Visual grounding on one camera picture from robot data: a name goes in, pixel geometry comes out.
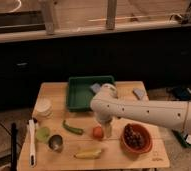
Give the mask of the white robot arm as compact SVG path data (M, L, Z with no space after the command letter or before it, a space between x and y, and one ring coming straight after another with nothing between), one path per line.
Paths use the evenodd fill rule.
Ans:
M100 124L112 117L131 119L191 135L191 102L125 100L112 84L104 84L92 98L90 108Z

